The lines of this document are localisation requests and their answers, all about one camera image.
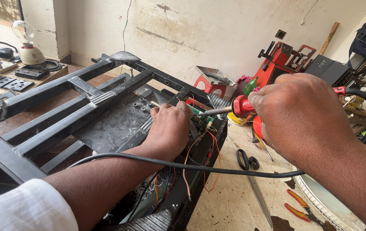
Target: green bottle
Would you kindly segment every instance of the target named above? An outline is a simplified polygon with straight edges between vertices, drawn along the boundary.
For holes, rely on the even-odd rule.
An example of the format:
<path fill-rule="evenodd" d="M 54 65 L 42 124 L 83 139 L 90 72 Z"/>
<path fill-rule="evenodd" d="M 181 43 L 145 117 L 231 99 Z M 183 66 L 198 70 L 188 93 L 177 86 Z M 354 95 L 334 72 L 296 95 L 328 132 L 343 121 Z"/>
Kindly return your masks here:
<path fill-rule="evenodd" d="M 250 80 L 246 87 L 244 88 L 243 90 L 243 94 L 245 96 L 249 96 L 251 92 L 253 92 L 254 88 L 257 86 L 257 79 L 258 79 L 258 76 L 256 76 L 254 79 Z"/>

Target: green circuit board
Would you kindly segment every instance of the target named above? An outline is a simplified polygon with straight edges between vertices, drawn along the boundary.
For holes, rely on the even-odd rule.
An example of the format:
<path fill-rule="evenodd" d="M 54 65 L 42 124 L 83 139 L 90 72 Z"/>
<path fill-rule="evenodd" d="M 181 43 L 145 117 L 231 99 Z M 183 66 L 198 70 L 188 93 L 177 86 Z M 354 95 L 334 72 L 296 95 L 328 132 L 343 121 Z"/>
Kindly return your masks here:
<path fill-rule="evenodd" d="M 213 118 L 205 115 L 198 117 L 197 115 L 201 113 L 201 111 L 197 110 L 196 108 L 192 107 L 189 104 L 188 106 L 190 107 L 190 109 L 193 111 L 194 114 L 193 118 L 191 119 L 192 122 L 196 125 L 196 127 L 200 128 L 200 132 L 206 131 L 211 126 Z"/>

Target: red stool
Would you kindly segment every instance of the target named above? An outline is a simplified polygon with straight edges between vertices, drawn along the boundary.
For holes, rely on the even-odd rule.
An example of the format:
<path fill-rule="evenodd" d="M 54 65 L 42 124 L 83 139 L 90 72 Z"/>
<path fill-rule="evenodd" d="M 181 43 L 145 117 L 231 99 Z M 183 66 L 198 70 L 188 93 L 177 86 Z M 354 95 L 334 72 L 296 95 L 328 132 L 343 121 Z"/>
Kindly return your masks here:
<path fill-rule="evenodd" d="M 220 89 L 221 90 L 221 95 L 220 98 L 224 97 L 224 94 L 226 93 L 226 87 L 225 85 L 217 85 L 217 84 L 210 84 L 202 75 L 200 75 L 198 77 L 198 79 L 196 80 L 195 84 L 193 85 L 194 87 L 197 87 L 197 85 L 199 84 L 199 82 L 203 82 L 204 83 L 204 92 L 206 93 L 213 93 L 215 90 Z"/>

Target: white sleeve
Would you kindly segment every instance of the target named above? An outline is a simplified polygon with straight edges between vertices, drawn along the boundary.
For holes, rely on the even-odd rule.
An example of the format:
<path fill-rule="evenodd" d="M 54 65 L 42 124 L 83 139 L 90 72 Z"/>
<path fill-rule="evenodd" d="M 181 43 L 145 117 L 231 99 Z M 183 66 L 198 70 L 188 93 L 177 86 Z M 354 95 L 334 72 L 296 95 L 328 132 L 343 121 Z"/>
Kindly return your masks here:
<path fill-rule="evenodd" d="M 54 187 L 32 179 L 0 195 L 0 230 L 78 231 L 78 223 Z"/>

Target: light bulb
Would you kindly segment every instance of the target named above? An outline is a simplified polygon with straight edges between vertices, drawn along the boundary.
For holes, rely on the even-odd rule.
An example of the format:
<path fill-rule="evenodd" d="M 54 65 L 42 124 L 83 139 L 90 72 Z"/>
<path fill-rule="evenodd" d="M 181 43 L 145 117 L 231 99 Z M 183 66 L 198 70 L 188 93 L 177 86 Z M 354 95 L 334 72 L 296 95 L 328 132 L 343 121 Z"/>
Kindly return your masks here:
<path fill-rule="evenodd" d="M 33 47 L 35 39 L 35 29 L 25 21 L 15 21 L 12 24 L 12 31 L 19 38 L 23 46 Z"/>

